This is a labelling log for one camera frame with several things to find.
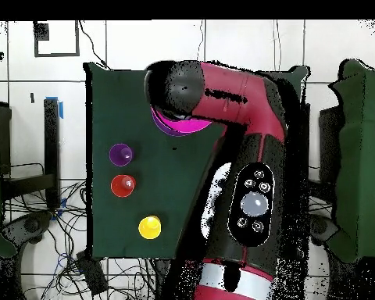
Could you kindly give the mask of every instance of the plastic cup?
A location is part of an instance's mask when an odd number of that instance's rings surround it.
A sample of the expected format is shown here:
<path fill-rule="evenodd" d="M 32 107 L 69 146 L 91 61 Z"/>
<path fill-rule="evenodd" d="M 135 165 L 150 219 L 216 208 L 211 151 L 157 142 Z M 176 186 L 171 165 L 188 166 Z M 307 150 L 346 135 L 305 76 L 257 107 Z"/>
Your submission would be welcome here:
<path fill-rule="evenodd" d="M 152 116 L 153 116 L 153 120 L 154 120 L 154 123 L 155 125 L 162 131 L 164 132 L 165 134 L 168 134 L 169 136 L 173 136 L 173 137 L 183 137 L 183 136 L 186 136 L 188 134 L 182 134 L 181 132 L 179 131 L 175 131 L 171 128 L 169 128 L 168 126 L 166 126 L 165 124 L 163 124 L 163 122 L 161 122 L 159 120 L 159 118 L 157 117 L 157 115 L 155 114 L 155 112 L 152 111 Z"/>
<path fill-rule="evenodd" d="M 136 180 L 130 175 L 117 175 L 111 181 L 111 191 L 120 198 L 130 195 L 136 186 Z"/>
<path fill-rule="evenodd" d="M 126 166 L 133 157 L 132 148 L 127 144 L 115 144 L 109 150 L 109 159 L 116 166 Z"/>
<path fill-rule="evenodd" d="M 207 128 L 207 126 L 211 124 L 211 121 L 197 119 L 172 121 L 168 120 L 160 112 L 155 112 L 153 108 L 152 112 L 157 116 L 163 125 L 182 134 L 192 134 Z"/>
<path fill-rule="evenodd" d="M 155 239 L 161 233 L 161 222 L 157 216 L 147 216 L 139 223 L 139 234 L 144 239 Z"/>

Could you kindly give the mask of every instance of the gray button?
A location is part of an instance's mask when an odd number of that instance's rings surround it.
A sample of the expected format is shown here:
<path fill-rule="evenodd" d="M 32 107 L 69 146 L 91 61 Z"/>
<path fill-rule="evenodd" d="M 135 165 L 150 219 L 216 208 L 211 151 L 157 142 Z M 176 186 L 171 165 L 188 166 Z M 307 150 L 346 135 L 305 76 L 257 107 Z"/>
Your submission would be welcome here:
<path fill-rule="evenodd" d="M 239 219 L 239 221 L 237 222 L 237 225 L 238 225 L 239 227 L 246 227 L 246 226 L 247 226 L 247 220 L 244 219 L 243 217 L 241 217 L 241 218 Z"/>
<path fill-rule="evenodd" d="M 263 232 L 264 225 L 260 221 L 254 221 L 254 223 L 253 223 L 253 230 L 255 232 Z"/>
<path fill-rule="evenodd" d="M 260 183 L 259 189 L 262 192 L 267 193 L 271 189 L 271 186 L 268 183 Z"/>
<path fill-rule="evenodd" d="M 248 216 L 261 216 L 268 210 L 268 199 L 261 193 L 249 192 L 241 200 L 241 210 Z"/>
<path fill-rule="evenodd" d="M 246 186 L 247 188 L 252 188 L 252 187 L 254 187 L 254 185 L 255 185 L 254 180 L 246 180 L 246 181 L 245 181 L 245 186 Z"/>
<path fill-rule="evenodd" d="M 256 170 L 254 172 L 254 177 L 255 178 L 263 178 L 264 177 L 264 173 L 261 170 Z"/>

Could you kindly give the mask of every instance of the magenta cup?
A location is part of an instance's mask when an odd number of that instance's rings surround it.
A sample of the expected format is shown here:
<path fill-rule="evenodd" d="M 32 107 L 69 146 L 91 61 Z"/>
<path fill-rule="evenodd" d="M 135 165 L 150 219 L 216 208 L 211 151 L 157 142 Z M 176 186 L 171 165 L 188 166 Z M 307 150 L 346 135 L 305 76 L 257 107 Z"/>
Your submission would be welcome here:
<path fill-rule="evenodd" d="M 172 121 L 168 120 L 160 112 L 155 112 L 153 108 L 152 112 L 156 115 L 157 119 L 163 125 L 167 126 L 168 128 L 174 131 L 180 132 L 181 134 L 192 134 L 194 132 L 207 128 L 207 126 L 211 124 L 211 121 L 197 119 Z"/>
<path fill-rule="evenodd" d="M 168 134 L 169 136 L 174 136 L 174 137 L 183 137 L 183 136 L 186 136 L 188 134 L 182 134 L 181 132 L 179 131 L 175 131 L 175 130 L 172 130 L 171 128 L 169 128 L 168 126 L 166 126 L 165 124 L 163 124 L 159 118 L 157 117 L 157 115 L 155 114 L 155 112 L 152 112 L 152 116 L 153 116 L 153 120 L 154 120 L 154 123 L 155 125 L 162 131 L 164 132 L 165 134 Z"/>
<path fill-rule="evenodd" d="M 109 159 L 116 166 L 126 166 L 133 157 L 134 153 L 127 144 L 115 144 L 109 150 Z"/>

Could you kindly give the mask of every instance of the red robot arm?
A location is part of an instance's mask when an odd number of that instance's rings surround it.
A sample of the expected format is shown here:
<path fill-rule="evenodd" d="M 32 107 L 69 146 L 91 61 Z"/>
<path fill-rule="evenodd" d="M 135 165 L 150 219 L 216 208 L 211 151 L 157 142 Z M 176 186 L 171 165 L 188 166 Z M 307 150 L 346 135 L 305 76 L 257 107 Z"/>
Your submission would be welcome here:
<path fill-rule="evenodd" d="M 253 298 L 237 289 L 240 279 L 248 279 L 246 273 L 257 277 L 261 287 L 269 287 L 276 272 L 287 131 L 277 86 L 249 72 L 198 61 L 167 61 L 148 68 L 145 90 L 152 107 L 170 119 L 227 125 L 198 188 L 170 275 L 183 274 L 186 261 L 204 261 L 199 278 L 211 284 L 208 273 L 222 273 L 224 297 L 219 288 L 211 290 L 201 282 L 196 300 L 233 300 L 230 294 L 236 291 L 236 300 L 264 300 L 262 290 L 247 290 L 259 293 Z M 206 236 L 199 220 L 222 167 L 229 171 L 212 206 L 215 213 Z"/>

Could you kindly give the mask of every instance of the white tile floor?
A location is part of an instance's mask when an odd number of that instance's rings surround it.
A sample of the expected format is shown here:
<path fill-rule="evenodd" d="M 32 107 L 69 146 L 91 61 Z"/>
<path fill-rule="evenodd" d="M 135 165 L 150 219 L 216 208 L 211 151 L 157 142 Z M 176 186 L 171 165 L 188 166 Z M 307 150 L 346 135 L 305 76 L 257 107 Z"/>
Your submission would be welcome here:
<path fill-rule="evenodd" d="M 75 42 L 73 22 L 48 23 L 51 39 L 39 41 L 40 52 L 71 52 Z M 337 79 L 338 66 L 348 57 L 360 58 L 375 66 L 373 30 L 369 24 L 356 20 L 278 20 L 279 38 L 277 31 L 273 32 L 273 20 L 207 20 L 205 48 L 203 43 L 198 48 L 202 41 L 201 20 L 86 21 L 83 26 L 95 43 L 96 54 L 113 69 L 143 70 L 159 60 L 204 59 L 205 56 L 207 60 L 215 59 L 250 70 L 273 70 L 274 53 L 276 67 L 280 61 L 281 70 L 303 63 L 310 66 L 312 74 L 307 85 L 307 102 L 311 103 L 312 110 L 309 163 L 313 167 L 320 164 L 319 111 L 338 103 L 327 83 Z M 98 60 L 91 42 L 81 31 L 79 39 L 80 56 L 35 58 L 32 22 L 0 22 L 0 52 L 4 53 L 0 62 L 0 101 L 9 102 L 12 107 L 12 164 L 44 162 L 42 102 L 45 97 L 58 97 L 64 105 L 64 118 L 59 123 L 63 187 L 80 183 L 86 177 L 85 73 L 82 63 Z M 30 101 L 30 93 L 34 93 L 34 103 Z M 21 177 L 39 171 L 39 167 L 28 166 L 14 168 L 12 174 Z M 310 177 L 317 179 L 318 170 L 311 169 Z M 35 197 L 26 197 L 27 201 L 33 199 L 36 201 Z M 83 207 L 78 193 L 68 203 Z M 12 218 L 19 215 L 13 212 Z M 66 222 L 70 217 L 69 214 L 63 215 Z M 75 227 L 86 229 L 86 219 L 81 217 Z M 50 231 L 56 238 L 58 250 L 65 252 L 65 240 L 56 222 L 53 221 Z M 73 230 L 72 235 L 75 252 L 83 250 L 86 233 Z M 58 263 L 53 244 L 53 238 L 46 233 L 39 244 L 27 246 L 22 264 L 25 290 L 45 287 L 52 280 Z M 134 279 L 137 264 L 136 259 L 102 261 L 110 285 L 117 289 L 128 287 L 128 282 L 129 287 L 133 287 L 135 281 L 143 283 L 141 277 Z M 307 300 L 325 299 L 328 276 L 326 252 L 310 243 L 309 277 L 305 287 Z M 79 283 L 81 289 L 86 288 L 82 280 Z M 74 285 L 67 291 L 74 292 Z M 42 292 L 42 289 L 30 290 L 27 297 L 38 300 Z M 111 292 L 103 294 L 102 300 L 108 300 L 107 295 Z M 89 293 L 83 296 L 84 300 L 92 300 Z M 137 296 L 146 300 L 147 288 L 140 290 Z M 109 300 L 124 300 L 126 297 L 125 293 L 114 292 Z M 54 291 L 46 299 L 81 300 L 78 295 L 56 296 Z"/>

